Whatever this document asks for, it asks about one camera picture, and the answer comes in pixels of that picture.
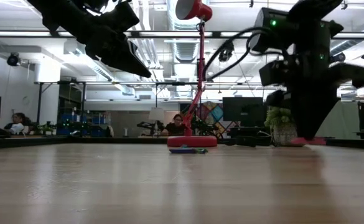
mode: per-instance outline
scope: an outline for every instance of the seated person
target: seated person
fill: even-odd
[[[174,122],[169,123],[161,134],[164,136],[183,136],[185,125],[182,122],[182,116],[180,114],[175,115]]]
[[[30,123],[30,119],[26,117],[24,113],[15,113],[12,116],[12,120],[12,123],[9,123],[4,127],[4,129],[11,134],[22,134],[24,126],[28,126]]]

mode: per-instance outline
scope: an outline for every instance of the potted plant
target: potted plant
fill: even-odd
[[[270,107],[264,125],[270,128],[276,146],[288,146],[297,137],[294,118],[289,109]]]

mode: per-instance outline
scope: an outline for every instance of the small object on table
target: small object on table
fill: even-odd
[[[203,148],[191,148],[186,145],[183,145],[178,149],[169,149],[169,151],[176,154],[205,154],[208,152],[208,150]]]

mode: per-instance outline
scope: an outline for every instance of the lamp head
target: lamp head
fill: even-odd
[[[208,21],[212,17],[212,9],[201,0],[179,0],[176,4],[176,17],[180,20],[197,17]]]

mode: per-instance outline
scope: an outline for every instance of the lamp base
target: lamp base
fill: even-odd
[[[169,137],[168,147],[216,147],[218,139],[215,136],[174,136]]]

